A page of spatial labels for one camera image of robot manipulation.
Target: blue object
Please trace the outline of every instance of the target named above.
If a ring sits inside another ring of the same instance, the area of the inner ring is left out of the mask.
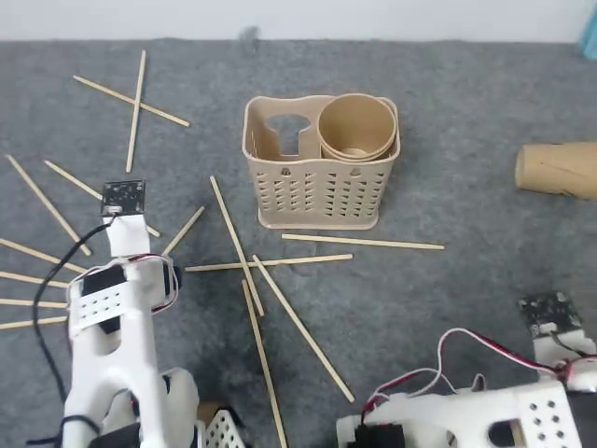
[[[597,9],[595,9],[587,30],[580,40],[580,46],[587,59],[597,59]]]

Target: perforated plastic part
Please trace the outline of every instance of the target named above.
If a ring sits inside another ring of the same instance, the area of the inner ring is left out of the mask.
[[[378,220],[378,210],[392,165],[400,152],[400,135],[377,161],[322,159],[316,120],[331,96],[294,100],[254,98],[246,107],[243,153],[259,205],[259,221],[271,229],[364,230]],[[396,105],[382,98],[396,114]],[[298,155],[285,155],[278,134],[266,120],[300,115],[310,126],[298,134]]]
[[[244,448],[229,411],[218,411],[205,431],[205,448]]]
[[[131,296],[131,284],[122,283],[72,300],[71,333],[76,335],[82,329],[122,315],[127,305],[124,298]]]
[[[568,398],[562,389],[518,394],[521,426],[529,447],[579,448],[580,440]]]

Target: basket hole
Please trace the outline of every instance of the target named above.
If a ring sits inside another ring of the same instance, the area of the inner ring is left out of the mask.
[[[496,422],[489,427],[487,432],[487,436],[492,443],[492,446],[496,447],[511,447],[514,446],[513,444],[513,427],[521,427],[521,421],[516,420],[503,420],[501,422]],[[541,438],[539,434],[539,439],[544,440],[545,435]]]
[[[309,127],[307,119],[299,115],[278,115],[267,119],[265,124],[278,133],[281,154],[299,154],[299,132]]]

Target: basket handle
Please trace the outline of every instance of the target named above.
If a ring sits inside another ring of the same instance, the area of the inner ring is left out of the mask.
[[[307,119],[313,126],[321,110],[333,98],[329,95],[312,95],[291,99],[259,96],[253,100],[252,106],[264,120],[278,115],[298,115]]]

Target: cup rim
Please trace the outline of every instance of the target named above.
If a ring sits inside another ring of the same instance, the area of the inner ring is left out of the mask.
[[[336,101],[338,101],[338,100],[340,100],[342,98],[350,97],[350,96],[353,96],[353,97],[360,96],[360,97],[363,97],[363,98],[368,98],[368,99],[374,100],[378,104],[383,105],[387,109],[387,111],[389,112],[390,116],[392,117],[392,133],[390,134],[390,137],[388,138],[388,140],[383,145],[381,145],[379,149],[376,149],[373,152],[369,152],[367,155],[362,156],[362,157],[353,156],[353,155],[345,154],[345,153],[343,153],[341,151],[338,151],[337,149],[335,149],[334,147],[332,147],[326,141],[326,139],[321,134],[321,129],[320,129],[321,116],[326,111],[326,108],[329,107],[330,105],[332,105],[334,102],[336,102]],[[345,161],[364,161],[365,159],[370,159],[370,158],[377,159],[385,151],[387,151],[392,146],[392,144],[394,143],[394,141],[396,140],[397,117],[394,115],[394,111],[392,110],[392,107],[390,107],[390,105],[388,105],[380,97],[369,95],[367,93],[361,93],[361,92],[344,93],[342,95],[336,96],[334,99],[332,99],[329,103],[327,103],[321,109],[321,112],[319,112],[319,114],[317,115],[316,130],[317,130],[317,138],[319,139],[320,145],[322,147],[324,147],[325,150],[329,151],[332,155],[338,156],[339,159],[341,159],[341,160],[345,160]]]

